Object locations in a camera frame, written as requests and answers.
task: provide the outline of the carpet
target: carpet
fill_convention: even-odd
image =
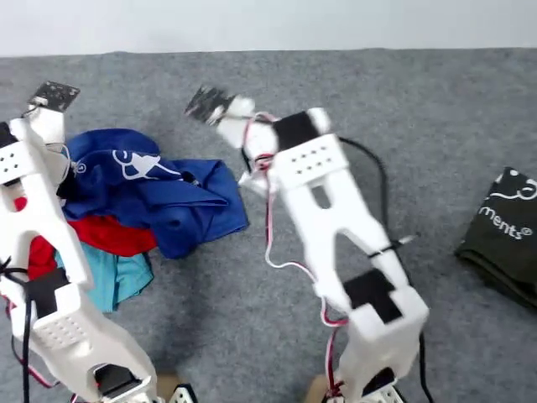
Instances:
[[[359,139],[388,165],[395,235],[419,231],[401,249],[429,305],[430,388],[441,403],[537,400],[533,312],[485,287],[457,261],[461,241],[490,182],[505,165],[537,177],[537,50],[359,50],[58,56],[0,60],[0,120],[18,116],[44,80],[81,89],[66,117],[70,135],[134,128],[166,157],[220,158],[236,177],[242,162],[216,133],[182,111],[201,83],[252,97],[278,116],[325,107],[336,133]],[[352,172],[378,214],[375,167],[347,149]],[[242,192],[249,229],[199,247],[186,259],[153,251],[153,283],[110,318],[125,327],[159,371],[189,380],[200,402],[301,401],[323,371],[329,330],[298,270],[263,261],[263,201]],[[274,260],[302,248],[281,203]],[[368,268],[349,241],[337,246],[346,280]],[[21,370],[0,319],[0,391],[19,401]],[[344,337],[337,343],[341,352]],[[425,401],[417,365],[399,383]],[[33,401],[67,401],[61,386]]]

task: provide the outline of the teal fabric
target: teal fabric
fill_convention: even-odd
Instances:
[[[153,272],[143,254],[130,258],[109,254],[81,242],[86,255],[95,288],[87,292],[93,303],[103,312],[115,311],[117,304],[135,296],[153,279]],[[60,254],[55,260],[63,267]]]

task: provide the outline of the blue fabric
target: blue fabric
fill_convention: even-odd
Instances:
[[[151,228],[172,259],[248,225],[220,160],[165,160],[152,139],[125,128],[85,132],[67,147],[76,162],[76,196],[64,206],[70,220],[112,215],[126,227]]]
[[[131,296],[136,296],[153,279],[148,261],[143,254],[130,258],[109,254],[81,242],[93,274],[95,288],[87,295],[103,312],[115,311],[117,304]],[[61,256],[55,254],[58,267],[63,267]]]

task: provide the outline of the clothing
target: clothing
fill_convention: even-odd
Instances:
[[[153,279],[148,261],[142,254],[124,258],[93,248],[87,243],[82,242],[81,245],[95,284],[87,295],[103,312],[114,311],[119,302],[139,294]],[[57,252],[55,261],[59,267],[63,267]]]
[[[537,308],[537,181],[511,167],[492,184],[456,256],[484,281]]]
[[[86,216],[69,224],[82,242],[109,254],[129,257],[157,246],[150,230],[124,227],[114,217]]]
[[[26,202],[26,197],[15,199],[14,204],[17,211],[23,210],[26,207]],[[55,249],[45,238],[37,236],[32,239],[28,262],[28,278],[30,280],[37,279],[56,268],[54,251]]]
[[[67,147],[76,161],[64,206],[70,220],[114,216],[123,226],[150,228],[167,258],[248,225],[220,160],[165,160],[153,140],[125,128],[85,132]]]

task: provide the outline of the clothes pile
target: clothes pile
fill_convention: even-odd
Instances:
[[[85,132],[66,146],[71,170],[57,194],[93,273],[88,295],[102,311],[153,279],[150,249],[177,259],[248,225],[237,183],[220,160],[166,160],[152,139],[125,128]],[[18,199],[17,208],[25,202]],[[62,265],[44,238],[34,238],[30,279]]]

